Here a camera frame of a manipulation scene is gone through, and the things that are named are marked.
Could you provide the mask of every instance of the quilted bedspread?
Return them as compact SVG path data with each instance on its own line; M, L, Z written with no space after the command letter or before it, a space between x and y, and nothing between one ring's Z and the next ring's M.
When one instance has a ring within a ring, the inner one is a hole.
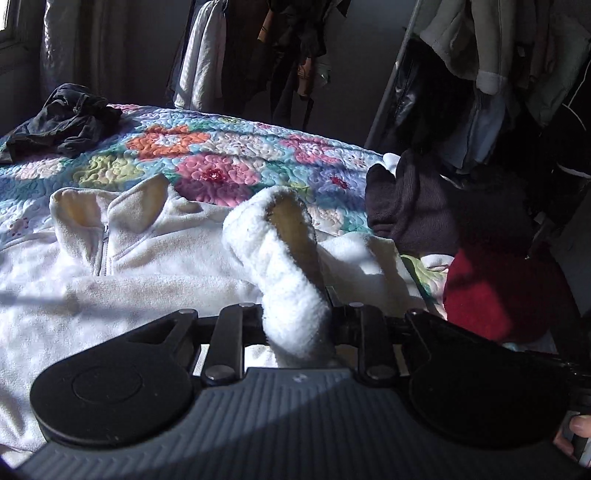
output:
M0 168L0 247L48 226L49 197L62 187L122 192L158 173L189 200L227 206L265 187L289 186L305 201L316 229L370 231L365 173L381 155L227 116L116 106L124 111L120 132L95 150L73 160L31 155Z

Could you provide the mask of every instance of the sunlight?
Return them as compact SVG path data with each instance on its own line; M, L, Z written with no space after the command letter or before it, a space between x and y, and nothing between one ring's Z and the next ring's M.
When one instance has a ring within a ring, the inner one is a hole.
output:
M6 29L9 3L10 0L0 0L0 31Z

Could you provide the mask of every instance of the circular pad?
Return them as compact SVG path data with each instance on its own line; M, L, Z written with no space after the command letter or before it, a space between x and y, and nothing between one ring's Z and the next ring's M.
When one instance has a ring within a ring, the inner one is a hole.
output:
M467 445L510 449L552 438L566 414L566 384L526 354L476 345L437 351L410 382L432 428Z
M48 440L115 448L169 428L193 397L190 375L160 345L107 342L43 371L30 400Z

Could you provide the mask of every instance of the human hand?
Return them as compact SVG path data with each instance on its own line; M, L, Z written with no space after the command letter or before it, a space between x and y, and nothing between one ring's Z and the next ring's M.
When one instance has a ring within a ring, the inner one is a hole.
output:
M577 415L570 419L569 423L570 430L579 437L591 438L591 416L590 415ZM574 447L562 434L562 429L558 431L554 438L554 444L566 453L573 460L576 460L573 456Z

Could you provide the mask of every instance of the red knit hat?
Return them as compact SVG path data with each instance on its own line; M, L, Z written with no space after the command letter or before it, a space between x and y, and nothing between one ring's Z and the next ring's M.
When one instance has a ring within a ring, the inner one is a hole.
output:
M448 321L495 342L532 342L568 317L574 300L548 254L543 260L463 247L443 294Z

